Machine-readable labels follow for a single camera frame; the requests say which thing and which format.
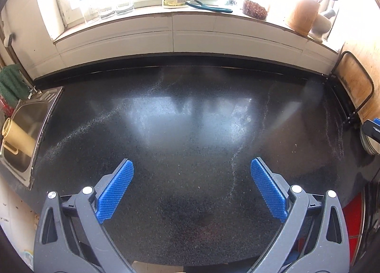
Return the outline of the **stainless steel sink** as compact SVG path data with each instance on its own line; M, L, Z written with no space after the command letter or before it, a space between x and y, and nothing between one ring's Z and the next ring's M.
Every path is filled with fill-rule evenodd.
M1 164L27 189L32 188L37 153L63 90L58 86L20 100L1 129Z

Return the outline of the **beige cup in sink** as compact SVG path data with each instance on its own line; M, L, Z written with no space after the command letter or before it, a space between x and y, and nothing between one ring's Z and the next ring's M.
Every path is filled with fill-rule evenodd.
M17 155L20 151L32 157L35 149L35 139L26 133L11 118L5 120L1 134L3 136L3 147L12 154Z

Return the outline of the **teal handled pliers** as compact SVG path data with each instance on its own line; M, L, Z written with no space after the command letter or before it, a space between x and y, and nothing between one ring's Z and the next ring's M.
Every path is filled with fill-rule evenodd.
M209 5L206 5L199 0L188 0L188 1L186 1L185 4L189 7L199 9L199 10L206 10L206 11L226 13L226 14L233 13L233 11L231 9L209 6Z

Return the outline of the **orange ceramic vase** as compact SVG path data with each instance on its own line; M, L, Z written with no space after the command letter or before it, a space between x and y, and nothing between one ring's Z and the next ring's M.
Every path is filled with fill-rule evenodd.
M302 0L290 14L288 26L302 36L307 36L318 15L319 3L315 0Z

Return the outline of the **stacked white plates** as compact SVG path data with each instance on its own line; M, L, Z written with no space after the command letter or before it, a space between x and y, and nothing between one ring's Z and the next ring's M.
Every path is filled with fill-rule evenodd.
M363 145L365 151L369 155L379 155L379 143L377 143L375 140L371 139L367 135L363 133L363 124L360 127L360 139L361 139L361 144Z

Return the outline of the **green scouring cloth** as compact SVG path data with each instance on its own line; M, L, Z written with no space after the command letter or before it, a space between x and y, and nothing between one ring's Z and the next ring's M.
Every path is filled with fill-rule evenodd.
M20 100L26 100L30 94L29 86L23 81L21 66L11 64L1 69L1 96L7 104L15 108Z

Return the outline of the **white ceramic bottle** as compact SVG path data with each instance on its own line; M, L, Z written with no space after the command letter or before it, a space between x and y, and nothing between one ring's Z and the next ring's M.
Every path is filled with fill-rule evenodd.
M320 5L324 0L316 0ZM332 28L331 18L336 16L336 11L334 9L325 9L320 12L321 7L318 10L317 16L313 22L312 28L309 32L309 36L315 41L322 43L323 35L328 33Z

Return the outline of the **brown scrubber ball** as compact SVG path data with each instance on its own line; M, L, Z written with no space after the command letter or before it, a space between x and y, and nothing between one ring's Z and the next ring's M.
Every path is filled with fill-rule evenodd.
M266 8L251 0L245 0L243 2L242 12L246 16L259 20L266 20L268 14Z

